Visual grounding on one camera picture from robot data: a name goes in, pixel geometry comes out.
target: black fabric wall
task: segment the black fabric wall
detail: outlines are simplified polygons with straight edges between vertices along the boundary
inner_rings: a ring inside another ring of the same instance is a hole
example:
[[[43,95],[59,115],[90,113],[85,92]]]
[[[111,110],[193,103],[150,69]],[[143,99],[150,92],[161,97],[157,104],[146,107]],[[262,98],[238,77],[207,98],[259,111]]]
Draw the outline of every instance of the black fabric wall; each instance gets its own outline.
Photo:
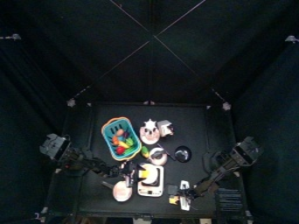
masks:
[[[259,223],[299,223],[299,45],[290,44],[234,104],[238,139],[254,136],[265,154],[246,175]]]
[[[51,165],[39,146],[47,134],[62,133],[67,112],[62,95],[18,44],[0,42],[0,223],[30,223],[23,220],[43,209]]]

